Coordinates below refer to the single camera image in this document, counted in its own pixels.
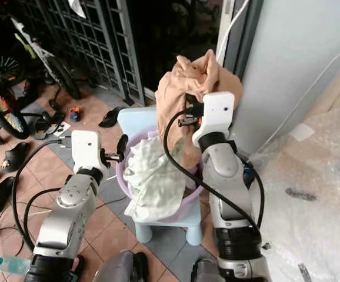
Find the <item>water bottle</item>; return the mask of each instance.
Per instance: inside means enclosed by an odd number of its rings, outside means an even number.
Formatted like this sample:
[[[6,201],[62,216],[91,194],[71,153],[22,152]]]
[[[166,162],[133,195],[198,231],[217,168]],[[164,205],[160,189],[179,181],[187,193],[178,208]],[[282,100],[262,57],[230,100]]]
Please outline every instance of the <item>water bottle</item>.
[[[0,271],[25,275],[29,271],[30,260],[15,256],[0,257]]]

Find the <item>purple basket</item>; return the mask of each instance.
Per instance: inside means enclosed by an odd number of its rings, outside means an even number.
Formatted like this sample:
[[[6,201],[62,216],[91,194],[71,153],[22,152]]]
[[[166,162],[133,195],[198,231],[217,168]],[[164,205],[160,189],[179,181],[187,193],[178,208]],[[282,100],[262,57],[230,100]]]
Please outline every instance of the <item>purple basket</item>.
[[[134,137],[130,138],[130,140],[127,143],[126,151],[125,151],[125,158],[124,161],[121,163],[118,163],[116,166],[116,178],[118,179],[118,183],[123,190],[123,192],[131,199],[132,195],[131,192],[128,190],[127,182],[123,179],[123,172],[128,166],[128,159],[131,155],[131,147],[138,144],[142,139],[148,138],[148,132],[154,131],[156,129],[149,129],[144,130],[138,134],[136,134]],[[191,170],[192,173],[196,172],[196,168]],[[190,195],[183,198],[181,202],[181,206],[179,207],[178,211],[173,214],[170,217],[167,217],[165,219],[161,219],[162,222],[171,223],[176,222],[182,218],[184,218],[188,212],[189,209],[192,207],[192,204],[194,201],[199,197],[200,193],[203,191],[203,187],[199,186],[197,189],[195,189]]]

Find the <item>clothing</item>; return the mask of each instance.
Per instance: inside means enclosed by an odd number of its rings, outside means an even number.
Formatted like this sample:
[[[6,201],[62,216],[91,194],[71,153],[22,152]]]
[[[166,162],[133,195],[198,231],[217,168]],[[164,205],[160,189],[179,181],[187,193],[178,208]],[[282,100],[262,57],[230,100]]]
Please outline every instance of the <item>clothing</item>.
[[[191,62],[183,56],[177,56],[177,63],[171,72],[167,72],[159,81],[155,92],[157,106],[157,125],[161,137],[164,140],[165,129],[170,119],[186,108],[186,93],[194,95],[199,102],[205,94],[219,91],[230,91],[235,95],[234,108],[242,96],[242,85],[235,75],[221,67],[212,50]],[[172,151],[181,138],[185,138],[185,144],[181,165],[190,169],[201,158],[200,149],[192,143],[191,127],[179,127],[174,122],[169,131],[168,146]]]
[[[148,132],[148,137],[131,147],[132,156],[123,173],[132,194],[124,214],[140,223],[176,213],[186,186],[185,175],[168,160],[158,134]],[[172,155],[179,161],[180,154],[177,146]]]

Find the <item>bubble wrap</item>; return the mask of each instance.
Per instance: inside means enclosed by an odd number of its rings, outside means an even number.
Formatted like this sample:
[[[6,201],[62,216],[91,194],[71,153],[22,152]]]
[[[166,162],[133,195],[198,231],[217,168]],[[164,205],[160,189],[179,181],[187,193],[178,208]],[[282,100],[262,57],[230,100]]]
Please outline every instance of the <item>bubble wrap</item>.
[[[340,109],[304,124],[315,133],[281,137],[251,157],[265,188],[263,253],[273,281],[340,282]],[[251,193],[257,216],[258,187]]]

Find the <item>tan garment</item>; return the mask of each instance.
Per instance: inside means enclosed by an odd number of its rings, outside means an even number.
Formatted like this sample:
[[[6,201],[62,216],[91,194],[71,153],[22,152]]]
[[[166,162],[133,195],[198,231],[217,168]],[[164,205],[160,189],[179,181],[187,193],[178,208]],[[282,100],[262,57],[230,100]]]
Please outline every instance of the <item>tan garment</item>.
[[[219,91],[229,91],[235,95],[234,108],[242,96],[242,85],[238,77],[221,67],[212,50],[191,62],[183,56],[177,56],[177,63],[171,72],[167,72],[159,81],[155,92],[157,106],[157,125],[164,140],[165,129],[170,119],[186,107],[186,93],[196,96],[199,102],[205,94]],[[169,131],[168,145],[172,150],[175,144],[186,136],[182,165],[192,168],[200,160],[200,149],[192,143],[191,127],[179,127],[174,122]]]

